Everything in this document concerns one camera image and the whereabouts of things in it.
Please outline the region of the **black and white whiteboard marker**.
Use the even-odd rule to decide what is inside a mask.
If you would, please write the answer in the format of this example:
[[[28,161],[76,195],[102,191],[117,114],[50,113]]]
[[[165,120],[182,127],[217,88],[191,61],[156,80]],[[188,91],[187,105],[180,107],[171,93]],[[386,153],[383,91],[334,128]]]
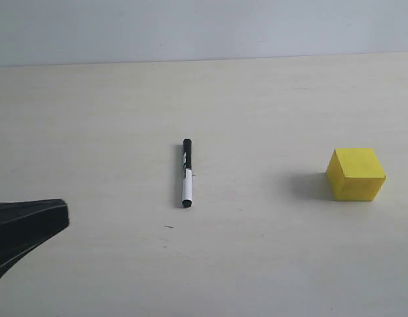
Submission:
[[[182,205],[184,208],[189,208],[192,205],[192,169],[191,169],[191,139],[183,140],[183,166],[184,179],[182,185]]]

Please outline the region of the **yellow foam cube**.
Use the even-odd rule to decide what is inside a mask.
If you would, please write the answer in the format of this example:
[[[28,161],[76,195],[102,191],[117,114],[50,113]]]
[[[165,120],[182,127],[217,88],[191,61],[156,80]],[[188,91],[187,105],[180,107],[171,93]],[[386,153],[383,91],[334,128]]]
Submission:
[[[337,201],[374,201],[387,179],[371,148],[336,148],[326,175]]]

